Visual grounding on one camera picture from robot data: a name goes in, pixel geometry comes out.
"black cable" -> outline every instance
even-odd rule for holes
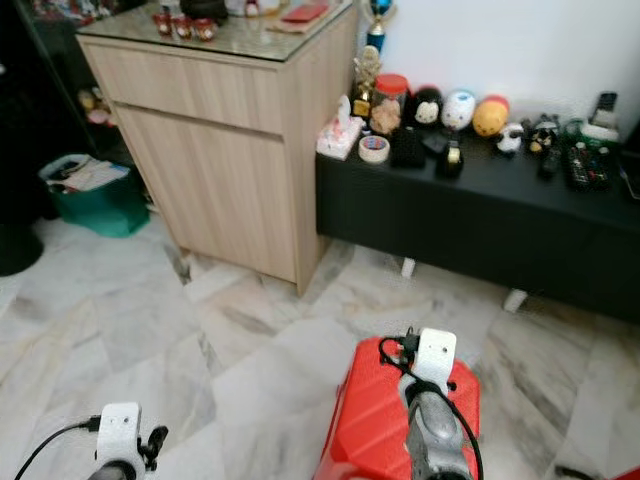
[[[20,469],[20,471],[16,475],[15,480],[20,480],[22,478],[22,475],[24,475],[24,472],[27,471],[27,468],[29,468],[29,465],[31,465],[31,462],[33,462],[34,458],[36,458],[36,456],[42,451],[42,449],[44,447],[46,447],[49,444],[49,442],[51,442],[56,437],[59,437],[63,433],[68,432],[69,430],[82,429],[82,428],[86,429],[86,430],[88,430],[90,432],[97,432],[98,429],[100,428],[100,415],[94,415],[91,418],[89,418],[88,420],[85,420],[84,422],[78,422],[78,423],[73,423],[71,425],[67,425],[66,427],[61,428],[60,430],[58,430],[54,434],[50,435],[44,442],[42,442],[38,446],[38,448],[36,448],[33,451],[33,453],[27,459],[27,461],[24,462],[24,465],[22,466],[22,468]]]
[[[456,407],[456,405],[451,400],[449,400],[449,398],[442,392],[442,390],[440,389],[440,387],[438,385],[436,385],[433,382],[429,382],[427,380],[424,380],[424,379],[420,378],[415,373],[413,373],[408,366],[401,365],[401,364],[395,362],[393,360],[393,358],[391,358],[391,356],[387,352],[384,351],[384,344],[386,342],[394,341],[396,343],[399,343],[402,340],[402,338],[403,337],[384,337],[382,340],[380,340],[380,343],[378,344],[378,351],[380,352],[380,358],[382,359],[382,361],[384,363],[388,363],[389,365],[391,365],[393,367],[396,367],[402,373],[404,373],[406,375],[409,375],[410,377],[415,379],[415,381],[418,384],[420,384],[420,386],[422,386],[426,391],[434,392],[434,393],[438,394],[438,396],[440,398],[442,398],[442,400],[444,400],[444,402],[451,409],[451,412],[453,413],[453,415],[458,420],[460,420],[460,423],[462,424],[462,427],[464,428],[465,432],[467,433],[467,437],[469,437],[469,441],[471,442],[471,447],[473,448],[473,454],[476,457],[476,467],[477,467],[477,470],[478,470],[478,478],[477,478],[477,480],[484,480],[484,469],[482,467],[482,457],[480,455],[480,446],[478,445],[478,440],[476,439],[476,436],[473,434],[473,431],[471,430],[471,427],[467,423],[467,420],[464,418],[464,415],[462,415],[460,410],[458,410],[458,407]]]

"teal bin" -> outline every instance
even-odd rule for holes
[[[82,157],[66,155],[48,164],[38,175],[46,181],[61,166]],[[87,192],[60,193],[50,189],[49,194],[65,222],[105,237],[131,236],[149,221],[149,211],[131,170],[126,176]]]

